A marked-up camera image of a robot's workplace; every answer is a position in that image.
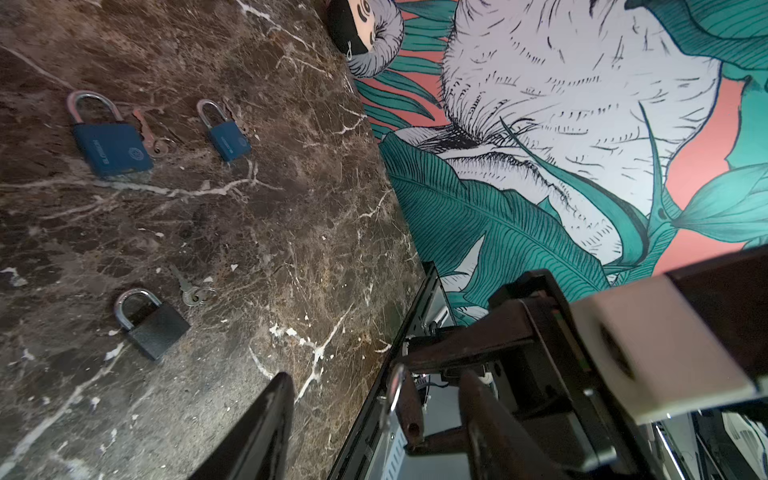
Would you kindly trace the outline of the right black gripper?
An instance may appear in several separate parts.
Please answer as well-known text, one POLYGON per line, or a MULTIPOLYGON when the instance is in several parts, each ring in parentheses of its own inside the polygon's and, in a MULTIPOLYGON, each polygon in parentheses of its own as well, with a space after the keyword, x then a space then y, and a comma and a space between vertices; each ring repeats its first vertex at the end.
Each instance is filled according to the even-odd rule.
POLYGON ((432 479, 466 462, 473 479, 632 479, 631 430, 576 337, 553 276, 501 287, 488 313, 462 326, 430 276, 395 338, 395 365, 413 375, 432 479))

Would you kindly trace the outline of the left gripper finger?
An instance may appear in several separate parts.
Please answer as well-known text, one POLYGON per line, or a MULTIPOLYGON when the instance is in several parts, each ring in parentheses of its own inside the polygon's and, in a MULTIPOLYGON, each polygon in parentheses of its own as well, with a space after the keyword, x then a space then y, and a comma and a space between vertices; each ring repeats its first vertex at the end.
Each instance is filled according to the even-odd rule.
POLYGON ((292 377, 273 377, 193 479, 282 479, 294 408, 292 377))

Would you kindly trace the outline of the small black padlock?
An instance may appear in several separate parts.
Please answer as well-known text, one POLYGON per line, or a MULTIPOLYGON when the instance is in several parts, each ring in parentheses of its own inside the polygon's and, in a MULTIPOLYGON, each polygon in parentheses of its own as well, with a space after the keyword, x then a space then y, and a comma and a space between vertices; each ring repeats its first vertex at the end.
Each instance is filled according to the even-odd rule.
POLYGON ((114 302, 114 315, 132 343, 149 359, 160 360, 191 328, 190 323, 169 303, 162 302, 145 288, 132 288, 121 293, 114 302), (138 324, 124 312, 125 302, 136 295, 148 299, 154 310, 138 324))

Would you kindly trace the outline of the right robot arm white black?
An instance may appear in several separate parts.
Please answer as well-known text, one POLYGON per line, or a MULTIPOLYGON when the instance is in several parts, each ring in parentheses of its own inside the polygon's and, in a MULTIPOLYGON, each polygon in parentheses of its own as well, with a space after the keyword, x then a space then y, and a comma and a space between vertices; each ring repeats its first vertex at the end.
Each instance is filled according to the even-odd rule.
POLYGON ((763 479, 767 251, 568 301, 522 274, 467 327, 413 339, 380 424, 473 479, 763 479))

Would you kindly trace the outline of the small silver key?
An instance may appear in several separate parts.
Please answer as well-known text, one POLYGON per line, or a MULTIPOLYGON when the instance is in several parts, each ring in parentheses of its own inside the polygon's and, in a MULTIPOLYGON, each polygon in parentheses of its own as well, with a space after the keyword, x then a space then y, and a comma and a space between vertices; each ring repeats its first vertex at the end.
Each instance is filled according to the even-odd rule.
POLYGON ((182 292, 182 301, 185 305, 196 307, 214 298, 214 289, 193 285, 174 265, 170 265, 169 269, 179 282, 180 290, 182 292))

